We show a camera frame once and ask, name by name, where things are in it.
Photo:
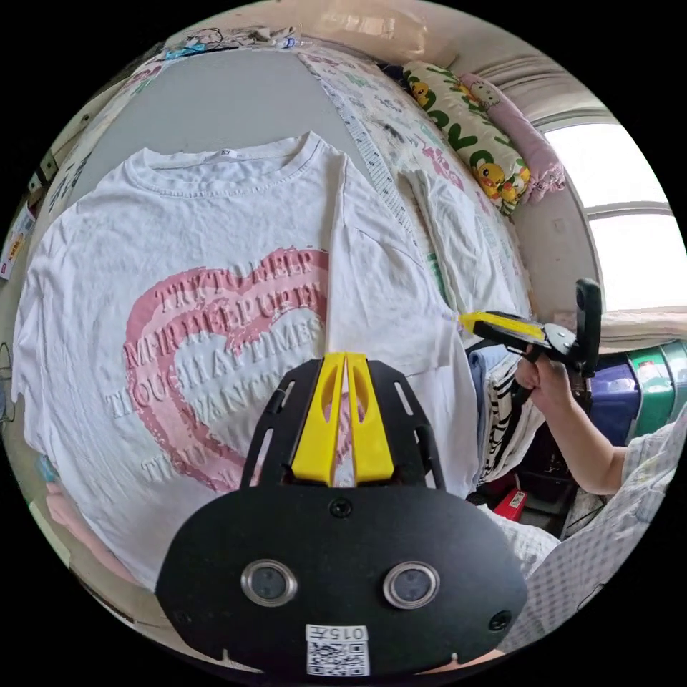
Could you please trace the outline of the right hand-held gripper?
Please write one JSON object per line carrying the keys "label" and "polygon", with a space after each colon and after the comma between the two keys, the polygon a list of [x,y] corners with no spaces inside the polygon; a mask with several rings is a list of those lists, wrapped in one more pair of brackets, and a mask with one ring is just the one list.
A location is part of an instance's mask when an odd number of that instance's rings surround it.
{"label": "right hand-held gripper", "polygon": [[555,324],[539,324],[507,314],[476,311],[459,315],[462,327],[512,353],[535,361],[541,354],[581,373],[581,349],[575,335]]}

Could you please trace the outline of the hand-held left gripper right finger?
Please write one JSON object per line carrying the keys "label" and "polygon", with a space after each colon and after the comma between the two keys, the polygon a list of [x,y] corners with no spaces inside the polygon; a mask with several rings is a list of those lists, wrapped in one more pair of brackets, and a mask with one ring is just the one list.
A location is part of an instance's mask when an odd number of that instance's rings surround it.
{"label": "hand-held left gripper right finger", "polygon": [[351,456],[356,482],[389,482],[394,463],[365,355],[347,353]]}

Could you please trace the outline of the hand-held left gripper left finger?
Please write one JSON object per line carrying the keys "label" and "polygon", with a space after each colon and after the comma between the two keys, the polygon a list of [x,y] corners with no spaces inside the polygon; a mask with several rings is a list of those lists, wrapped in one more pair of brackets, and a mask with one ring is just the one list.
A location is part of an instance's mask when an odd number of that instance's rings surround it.
{"label": "hand-held left gripper left finger", "polygon": [[298,481],[334,480],[343,372],[342,353],[324,356],[292,461]]}

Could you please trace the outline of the person's right hand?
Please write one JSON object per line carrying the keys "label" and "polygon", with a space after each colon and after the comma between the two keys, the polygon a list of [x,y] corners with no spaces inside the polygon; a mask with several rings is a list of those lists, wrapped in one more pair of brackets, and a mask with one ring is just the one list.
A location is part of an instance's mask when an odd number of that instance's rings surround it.
{"label": "person's right hand", "polygon": [[516,368],[515,381],[530,392],[532,403],[546,420],[561,415],[574,405],[565,367],[544,355],[535,362],[521,359]]}

